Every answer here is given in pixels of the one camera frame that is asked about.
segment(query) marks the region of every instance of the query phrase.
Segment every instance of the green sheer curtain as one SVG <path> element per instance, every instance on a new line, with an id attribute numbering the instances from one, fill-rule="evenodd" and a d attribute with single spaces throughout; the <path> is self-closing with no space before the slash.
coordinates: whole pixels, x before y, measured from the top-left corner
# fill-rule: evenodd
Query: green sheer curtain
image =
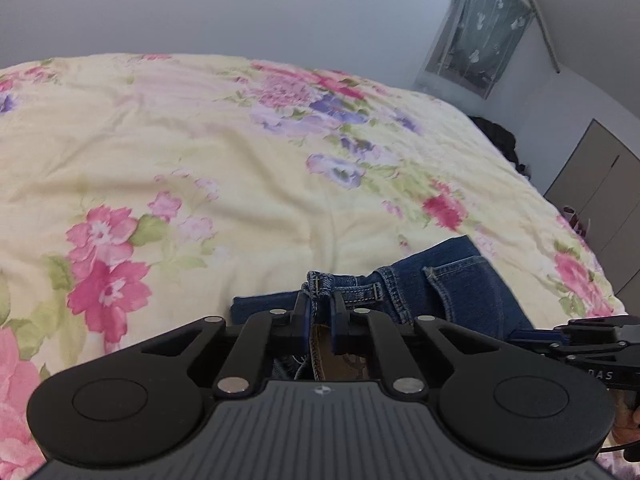
<path id="1" fill-rule="evenodd" d="M 453 0 L 427 70 L 487 98 L 532 16 L 521 0 Z"/>

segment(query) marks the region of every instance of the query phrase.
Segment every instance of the bed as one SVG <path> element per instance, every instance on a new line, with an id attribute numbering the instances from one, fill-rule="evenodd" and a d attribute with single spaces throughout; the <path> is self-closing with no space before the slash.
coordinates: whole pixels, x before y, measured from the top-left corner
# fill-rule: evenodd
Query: bed
<path id="1" fill-rule="evenodd" d="M 459 110 L 331 70 L 101 55 L 0 71 L 0 478 L 52 373 L 308 270 L 468 235 L 537 328 L 623 314 L 593 253 Z"/>

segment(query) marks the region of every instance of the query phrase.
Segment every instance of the metal pin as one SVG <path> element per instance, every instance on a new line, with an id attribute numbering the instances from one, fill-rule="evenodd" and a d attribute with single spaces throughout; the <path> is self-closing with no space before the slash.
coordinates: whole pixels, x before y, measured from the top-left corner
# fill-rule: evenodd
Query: metal pin
<path id="1" fill-rule="evenodd" d="M 394 381 L 394 389 L 402 394 L 416 394 L 424 389 L 424 383 L 415 377 L 401 377 Z"/>
<path id="2" fill-rule="evenodd" d="M 218 381 L 218 388 L 228 394 L 239 394 L 249 387 L 249 381 L 242 377 L 225 377 Z"/>

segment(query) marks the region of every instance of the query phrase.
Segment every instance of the floral bedspread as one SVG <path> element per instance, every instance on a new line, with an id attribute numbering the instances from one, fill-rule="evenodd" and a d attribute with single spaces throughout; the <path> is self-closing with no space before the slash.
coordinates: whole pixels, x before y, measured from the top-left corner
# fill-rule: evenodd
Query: floral bedspread
<path id="1" fill-rule="evenodd" d="M 591 251 L 460 111 L 219 56 L 0 71 L 0 479 L 42 462 L 52 373 L 308 270 L 368 274 L 468 235 L 532 322 L 624 312 Z"/>

